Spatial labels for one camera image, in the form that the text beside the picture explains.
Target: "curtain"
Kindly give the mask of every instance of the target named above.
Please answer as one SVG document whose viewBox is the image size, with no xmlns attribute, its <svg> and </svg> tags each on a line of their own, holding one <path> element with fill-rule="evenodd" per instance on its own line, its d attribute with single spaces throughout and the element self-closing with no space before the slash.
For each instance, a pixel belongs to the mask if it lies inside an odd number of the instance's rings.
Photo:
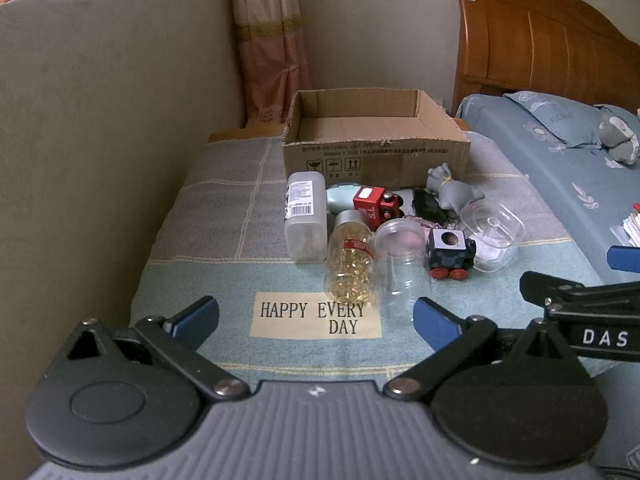
<svg viewBox="0 0 640 480">
<path fill-rule="evenodd" d="M 284 122 L 310 87 L 298 0 L 233 0 L 248 124 Z"/>
</svg>

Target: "cardboard box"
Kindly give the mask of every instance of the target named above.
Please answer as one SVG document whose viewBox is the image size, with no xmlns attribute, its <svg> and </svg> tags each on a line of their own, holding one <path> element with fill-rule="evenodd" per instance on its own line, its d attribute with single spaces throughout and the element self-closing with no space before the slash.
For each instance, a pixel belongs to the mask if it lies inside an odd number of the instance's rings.
<svg viewBox="0 0 640 480">
<path fill-rule="evenodd" d="M 282 136 L 287 177 L 320 171 L 327 185 L 424 186 L 449 163 L 463 179 L 470 141 L 425 92 L 385 88 L 299 91 Z"/>
</svg>

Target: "beige wall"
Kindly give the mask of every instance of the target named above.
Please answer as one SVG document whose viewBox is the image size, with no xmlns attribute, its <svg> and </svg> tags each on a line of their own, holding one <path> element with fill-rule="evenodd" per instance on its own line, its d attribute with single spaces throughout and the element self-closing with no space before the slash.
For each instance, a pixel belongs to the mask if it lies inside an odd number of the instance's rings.
<svg viewBox="0 0 640 480">
<path fill-rule="evenodd" d="M 640 0 L 585 0 L 640 42 Z M 457 0 L 300 0 L 315 88 L 421 88 L 450 106 Z"/>
<path fill-rule="evenodd" d="M 243 118 L 228 0 L 0 6 L 0 478 L 33 465 L 23 399 L 68 332 L 126 324 L 209 133 Z"/>
</svg>

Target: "gray gripper housing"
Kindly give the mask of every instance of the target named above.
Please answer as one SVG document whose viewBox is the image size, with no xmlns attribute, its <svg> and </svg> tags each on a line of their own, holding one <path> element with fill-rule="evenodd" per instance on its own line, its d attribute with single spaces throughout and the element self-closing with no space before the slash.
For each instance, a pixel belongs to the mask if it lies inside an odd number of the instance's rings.
<svg viewBox="0 0 640 480">
<path fill-rule="evenodd" d="M 247 400 L 215 404 L 180 446 L 118 471 L 47 462 L 28 480 L 602 480 L 588 463 L 510 472 L 442 436 L 418 402 L 373 382 L 264 382 Z"/>
</svg>

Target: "plaid blanket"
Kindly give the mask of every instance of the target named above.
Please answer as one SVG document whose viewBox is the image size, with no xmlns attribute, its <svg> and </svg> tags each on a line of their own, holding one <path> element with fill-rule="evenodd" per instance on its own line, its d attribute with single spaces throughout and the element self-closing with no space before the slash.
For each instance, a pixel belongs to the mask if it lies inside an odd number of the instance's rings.
<svg viewBox="0 0 640 480">
<path fill-rule="evenodd" d="M 462 282 L 434 282 L 432 298 L 462 318 L 482 314 L 499 326 L 524 328 L 541 310 L 522 300 L 518 279 L 536 270 L 598 285 L 600 280 L 527 177 L 500 149 L 470 133 L 465 180 L 499 200 L 527 233 L 518 258 L 492 274 L 472 270 Z M 321 292 L 324 265 L 297 266 L 284 241 L 286 180 L 280 139 L 228 140 L 208 145 L 190 171 L 160 229 L 131 320 L 171 316 L 210 294 L 220 325 L 200 353 L 255 386 L 264 380 L 374 379 L 378 384 L 433 350 L 410 319 L 393 319 L 380 305 L 381 333 L 373 338 L 293 339 L 252 336 L 259 292 Z M 606 362 L 585 360 L 591 374 Z"/>
</svg>

